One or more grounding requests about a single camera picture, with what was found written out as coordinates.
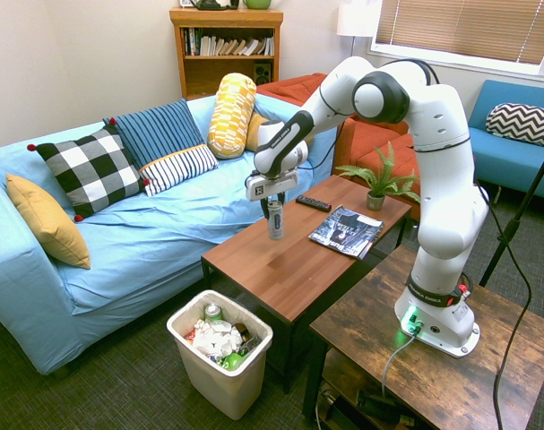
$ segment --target table leg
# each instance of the table leg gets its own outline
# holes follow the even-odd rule
[[[204,260],[203,257],[200,258],[200,263],[202,265],[202,273],[203,273],[203,282],[206,286],[206,289],[210,289],[212,284],[210,283],[210,264]]]
[[[403,217],[403,221],[401,223],[401,230],[399,230],[399,235],[397,236],[397,243],[395,244],[395,248],[399,247],[399,245],[401,244],[401,242],[403,240],[403,234],[405,233],[405,228],[407,227],[407,222],[409,222],[409,216],[405,215]]]
[[[315,419],[315,404],[319,394],[319,386],[324,372],[327,344],[314,335],[307,373],[306,397],[304,398],[303,414],[308,419]]]
[[[283,392],[289,394],[291,389],[291,367],[292,367],[292,353],[293,353],[293,337],[294,337],[295,328],[293,324],[289,325],[289,340],[288,346],[286,347],[286,361],[283,367]]]

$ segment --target trash can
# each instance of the trash can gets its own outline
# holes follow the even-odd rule
[[[260,344],[250,352],[238,369],[220,367],[190,345],[184,336],[203,319],[203,309],[210,303],[219,305],[229,323],[243,323]],[[272,344],[273,331],[265,322],[222,294],[206,290],[173,314],[167,323],[174,336],[190,382],[212,405],[232,419],[240,419],[260,395],[265,370],[265,353]]]

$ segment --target remote control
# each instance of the remote control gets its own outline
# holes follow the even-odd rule
[[[312,199],[306,195],[301,194],[296,199],[296,202],[311,206],[312,208],[319,209],[320,211],[329,212],[332,209],[332,205],[326,202],[320,202],[319,200]]]

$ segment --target green can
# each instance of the green can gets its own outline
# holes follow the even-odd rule
[[[207,305],[203,310],[203,316],[206,322],[221,320],[221,308],[214,303]]]

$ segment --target wooden coffee table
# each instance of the wooden coffee table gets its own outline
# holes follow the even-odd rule
[[[372,394],[381,395],[385,363],[409,339],[393,306],[405,289],[415,255],[405,246],[398,247],[310,324],[314,346],[304,399],[307,417],[315,417],[322,380],[351,406],[356,405],[360,389],[371,386]],[[522,308],[478,286],[467,302],[480,326],[477,347],[467,357],[454,358],[415,341],[391,363],[385,392],[431,428],[496,430],[493,383]],[[499,386],[505,430],[526,428],[543,382],[544,319],[527,311]],[[395,428],[380,419],[368,419],[376,428]]]
[[[381,219],[384,230],[379,239],[397,223],[402,222],[403,229],[410,206],[387,198],[381,211],[369,211],[367,191],[364,186],[331,176],[306,195],[329,202],[332,210],[342,204],[352,211]],[[262,313],[257,315],[274,330],[268,364],[283,376],[286,392],[296,355],[294,346],[303,348],[309,344],[309,323],[370,269],[367,257],[364,261],[356,260],[308,238],[327,216],[327,212],[289,202],[284,207],[283,239],[271,240],[267,221],[261,219],[202,256],[208,288],[213,268],[236,282],[262,307]]]

